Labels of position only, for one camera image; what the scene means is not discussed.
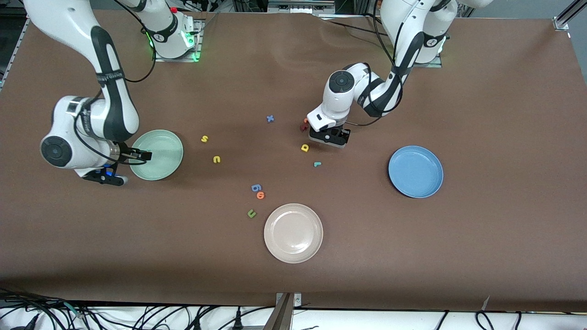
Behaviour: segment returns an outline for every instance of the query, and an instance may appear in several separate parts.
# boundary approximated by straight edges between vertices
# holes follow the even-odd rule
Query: robot logo
[[[165,37],[160,35],[160,34],[154,34],[153,35],[153,39],[159,41],[159,42],[164,42],[165,41]]]

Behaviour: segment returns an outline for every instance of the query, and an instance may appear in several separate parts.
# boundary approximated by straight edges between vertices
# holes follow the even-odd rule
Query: metal frame
[[[442,68],[442,58],[440,54],[436,54],[436,57],[428,63],[415,63],[414,68]]]
[[[10,62],[8,62],[8,65],[6,65],[6,72],[4,72],[4,75],[2,76],[2,80],[0,81],[0,92],[2,91],[2,88],[4,87],[4,81],[6,81],[6,78],[8,77],[8,72],[10,71],[10,67],[12,66],[12,62],[14,62],[14,58],[16,57],[16,52],[21,47],[22,38],[24,38],[26,29],[29,27],[30,23],[31,23],[31,20],[29,18],[27,18],[26,22],[25,22],[25,26],[22,27],[21,35],[18,37],[18,41],[16,42],[16,46],[14,47],[14,50],[12,51],[12,56],[10,57]]]
[[[279,303],[279,299],[281,299],[281,296],[283,296],[283,293],[278,293],[277,297],[275,298],[275,305],[277,305]],[[293,294],[293,305],[294,307],[300,307],[302,305],[302,293],[301,292],[296,292]]]
[[[557,31],[565,31],[569,29],[568,23],[577,16],[583,9],[587,7],[587,0],[573,0],[573,2],[565,8],[558,16],[552,19],[554,28]]]
[[[294,312],[295,294],[282,294],[263,330],[290,330]]]

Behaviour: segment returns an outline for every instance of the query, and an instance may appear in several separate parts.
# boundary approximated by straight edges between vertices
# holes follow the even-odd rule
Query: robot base
[[[312,141],[328,144],[337,148],[344,148],[349,141],[350,130],[344,129],[341,126],[323,129],[321,131],[314,131],[310,129],[309,138]]]
[[[159,53],[156,54],[155,60],[157,62],[199,62],[200,55],[202,52],[202,42],[204,41],[204,27],[205,19],[193,19],[193,23],[190,24],[187,32],[193,33],[191,36],[186,36],[186,41],[193,43],[194,45],[188,49],[188,51],[178,58],[170,59],[164,58]]]

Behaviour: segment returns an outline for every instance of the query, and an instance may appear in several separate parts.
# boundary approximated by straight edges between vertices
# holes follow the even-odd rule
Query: metal bracket
[[[436,57],[428,63],[414,63],[414,68],[442,68],[442,59],[440,55],[436,55]]]
[[[557,31],[567,31],[569,29],[569,25],[565,24],[563,26],[558,25],[558,21],[556,20],[556,16],[552,18],[552,25],[554,29]]]
[[[283,293],[278,293],[277,297],[275,299],[275,304],[279,303],[279,299],[281,298],[281,296],[283,296]],[[293,305],[294,307],[300,307],[302,305],[302,293],[301,292],[296,292],[293,294]]]

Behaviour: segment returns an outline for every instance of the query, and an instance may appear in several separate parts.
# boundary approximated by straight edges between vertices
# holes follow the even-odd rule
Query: mint green plate
[[[143,134],[133,143],[133,148],[153,153],[151,160],[146,164],[130,166],[135,175],[143,180],[161,180],[170,176],[183,159],[183,144],[180,138],[168,130],[152,130]]]

